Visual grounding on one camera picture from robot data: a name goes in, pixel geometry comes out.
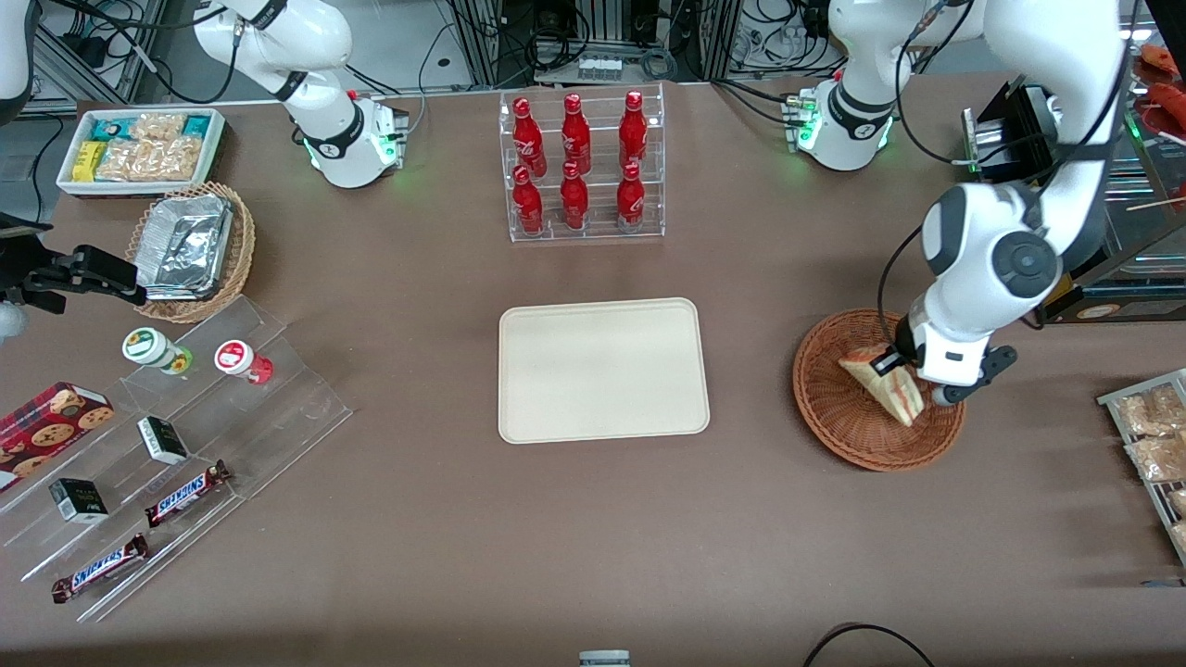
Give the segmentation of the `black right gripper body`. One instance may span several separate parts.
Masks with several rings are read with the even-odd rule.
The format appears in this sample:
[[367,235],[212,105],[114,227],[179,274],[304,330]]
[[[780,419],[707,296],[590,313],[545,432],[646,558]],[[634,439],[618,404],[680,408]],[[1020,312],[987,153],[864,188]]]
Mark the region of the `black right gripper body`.
[[50,223],[1,216],[1,291],[4,301],[42,309],[51,315],[65,311],[66,299],[58,290],[68,279],[62,253],[50,250],[42,236]]

